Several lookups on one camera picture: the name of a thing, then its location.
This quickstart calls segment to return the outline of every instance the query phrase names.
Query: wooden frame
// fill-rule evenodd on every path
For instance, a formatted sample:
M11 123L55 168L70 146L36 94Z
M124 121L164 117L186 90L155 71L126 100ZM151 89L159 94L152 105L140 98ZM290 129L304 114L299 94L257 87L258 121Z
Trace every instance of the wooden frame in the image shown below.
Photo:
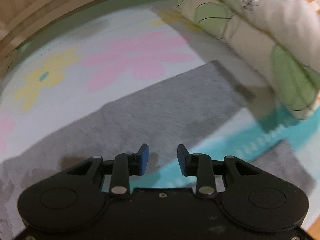
M93 1L0 0L0 78L19 45L56 19Z
M320 240L320 216L307 231L315 240Z

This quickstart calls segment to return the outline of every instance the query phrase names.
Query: teal stripe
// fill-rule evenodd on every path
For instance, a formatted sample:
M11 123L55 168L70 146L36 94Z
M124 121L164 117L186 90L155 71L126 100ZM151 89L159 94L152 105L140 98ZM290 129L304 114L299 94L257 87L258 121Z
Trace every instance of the teal stripe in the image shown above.
M284 107L280 107L274 109L270 114L260 119L259 122L252 123L237 133L226 136L219 141L214 141L213 139L204 141L199 146L190 149L190 153L202 152L210 155L215 160L222 160L225 155L237 155L245 161L250 161L263 154L282 139L288 140L292 149L297 151L317 131L319 121L320 109L308 120L298 121ZM195 177L186 178L182 176L178 161L174 160L159 171L133 180L130 188L183 187L195 181Z

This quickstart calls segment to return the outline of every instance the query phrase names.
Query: yellow flower pattern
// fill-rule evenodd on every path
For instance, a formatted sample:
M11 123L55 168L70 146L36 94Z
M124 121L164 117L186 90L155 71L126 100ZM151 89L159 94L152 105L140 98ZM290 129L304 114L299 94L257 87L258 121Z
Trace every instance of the yellow flower pattern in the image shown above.
M188 30L193 32L203 32L201 28L193 24L191 21L185 19L181 14L174 11L159 12L157 13L159 20L151 22L151 25L171 24L175 22L181 22Z
M81 59L80 56L73 55L77 49L73 47L49 56L41 68L32 71L26 77L26 84L14 95L15 99L22 100L23 112L27 112L35 104L42 88L56 86L64 79L65 73L62 69Z

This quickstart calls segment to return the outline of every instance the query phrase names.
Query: screw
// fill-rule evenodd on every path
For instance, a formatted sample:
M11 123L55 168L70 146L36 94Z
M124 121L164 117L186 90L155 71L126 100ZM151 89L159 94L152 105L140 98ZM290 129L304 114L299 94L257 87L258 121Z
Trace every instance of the screw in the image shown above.
M123 187L123 186L115 186L111 189L111 192L113 194L118 194L118 195L122 195L124 193L127 192L127 188L126 187Z
M199 192L205 195L210 195L212 193L214 193L214 188L213 187L209 187L209 186L204 186L199 188Z
M160 193L159 197L162 197L162 198L167 197L167 194L166 193Z

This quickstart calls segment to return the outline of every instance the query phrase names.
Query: pink flower pattern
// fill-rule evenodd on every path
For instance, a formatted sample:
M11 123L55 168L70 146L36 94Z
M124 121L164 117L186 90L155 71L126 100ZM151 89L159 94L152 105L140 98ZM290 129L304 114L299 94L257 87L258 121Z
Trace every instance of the pink flower pattern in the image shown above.
M0 114L0 153L5 153L7 150L7 143L5 136L12 132L15 127L15 121L8 114Z
M172 51L187 44L180 35L164 37L168 30L149 33L138 38L114 41L104 52L92 55L83 61L86 67L100 66L90 79L88 91L99 91L111 85L121 73L131 68L137 80L152 80L165 74L164 63L184 63L195 56Z

